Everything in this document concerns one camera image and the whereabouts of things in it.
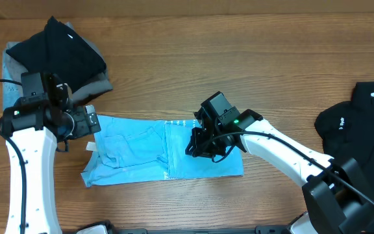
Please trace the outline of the light blue printed t-shirt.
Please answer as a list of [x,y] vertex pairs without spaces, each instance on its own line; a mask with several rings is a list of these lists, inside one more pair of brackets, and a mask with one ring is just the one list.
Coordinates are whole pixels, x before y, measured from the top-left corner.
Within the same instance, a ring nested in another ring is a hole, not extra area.
[[238,148],[218,163],[185,153],[197,120],[98,120],[101,131],[86,147],[92,156],[81,174],[87,187],[244,174]]

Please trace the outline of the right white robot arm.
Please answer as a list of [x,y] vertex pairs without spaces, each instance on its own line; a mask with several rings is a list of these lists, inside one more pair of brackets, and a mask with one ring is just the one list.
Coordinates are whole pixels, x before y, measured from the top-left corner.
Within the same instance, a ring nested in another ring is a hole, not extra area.
[[221,92],[194,114],[186,154],[225,160],[234,148],[256,155],[301,187],[306,212],[283,233],[365,233],[374,223],[374,201],[358,163],[313,151],[275,129],[262,115],[240,112]]

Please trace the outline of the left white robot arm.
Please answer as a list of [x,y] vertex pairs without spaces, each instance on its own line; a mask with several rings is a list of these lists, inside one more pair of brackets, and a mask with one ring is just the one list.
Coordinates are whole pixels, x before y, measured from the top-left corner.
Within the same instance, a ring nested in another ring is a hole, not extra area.
[[22,73],[23,95],[0,119],[10,159],[6,233],[61,233],[54,159],[67,144],[101,130],[91,105],[75,106],[71,89],[49,73]]

